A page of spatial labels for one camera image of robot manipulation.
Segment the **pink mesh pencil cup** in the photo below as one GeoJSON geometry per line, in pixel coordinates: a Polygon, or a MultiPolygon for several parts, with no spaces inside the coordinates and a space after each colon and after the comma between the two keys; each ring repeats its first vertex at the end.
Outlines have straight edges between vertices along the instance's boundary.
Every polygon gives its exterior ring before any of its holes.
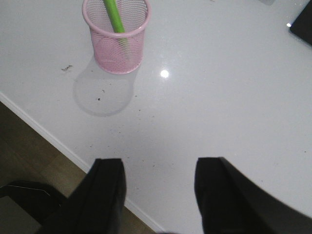
{"type": "Polygon", "coordinates": [[[100,68],[127,74],[142,62],[144,31],[151,17],[147,0],[116,0],[124,33],[115,33],[103,0],[84,0],[82,15],[90,27],[94,57],[100,68]]]}

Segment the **dark object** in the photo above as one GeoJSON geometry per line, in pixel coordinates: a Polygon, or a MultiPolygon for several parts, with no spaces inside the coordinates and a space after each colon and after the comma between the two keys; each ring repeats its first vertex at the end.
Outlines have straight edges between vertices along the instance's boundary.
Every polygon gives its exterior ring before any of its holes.
{"type": "Polygon", "coordinates": [[[96,159],[81,184],[37,234],[117,234],[125,196],[121,159],[96,159]]]}
{"type": "Polygon", "coordinates": [[[290,31],[312,45],[312,1],[293,22],[290,31]]]}
{"type": "Polygon", "coordinates": [[[260,189],[222,157],[198,160],[195,194],[205,234],[312,234],[312,219],[260,189]]]}
{"type": "Polygon", "coordinates": [[[28,181],[14,181],[1,187],[0,198],[4,196],[14,200],[40,224],[66,201],[66,197],[52,186],[28,181]]]}

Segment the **white desk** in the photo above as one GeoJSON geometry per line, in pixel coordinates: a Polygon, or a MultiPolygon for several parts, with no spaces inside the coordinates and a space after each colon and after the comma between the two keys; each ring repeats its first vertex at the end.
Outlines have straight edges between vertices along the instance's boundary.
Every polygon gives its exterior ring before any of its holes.
{"type": "Polygon", "coordinates": [[[126,205],[156,231],[202,232],[206,156],[312,216],[312,47],[286,26],[308,1],[150,2],[143,63],[114,76],[81,0],[0,1],[0,100],[84,171],[122,158],[126,205]]]}

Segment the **pencil cup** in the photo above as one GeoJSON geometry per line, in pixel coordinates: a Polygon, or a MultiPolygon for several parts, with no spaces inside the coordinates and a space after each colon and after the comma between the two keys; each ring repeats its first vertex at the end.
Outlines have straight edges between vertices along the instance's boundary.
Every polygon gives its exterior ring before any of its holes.
{"type": "Polygon", "coordinates": [[[90,27],[94,57],[113,74],[134,71],[142,62],[144,31],[151,16],[147,0],[116,0],[124,33],[115,33],[103,0],[84,0],[82,14],[90,27]]]}

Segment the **floor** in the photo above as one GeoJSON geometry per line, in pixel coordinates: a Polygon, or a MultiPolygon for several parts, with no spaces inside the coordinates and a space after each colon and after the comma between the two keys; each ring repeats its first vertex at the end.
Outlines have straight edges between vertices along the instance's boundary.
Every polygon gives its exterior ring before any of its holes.
{"type": "MultiPolygon", "coordinates": [[[[0,186],[14,180],[50,184],[65,196],[85,173],[0,102],[0,186]]],[[[120,234],[153,234],[127,208],[120,234]]]]}

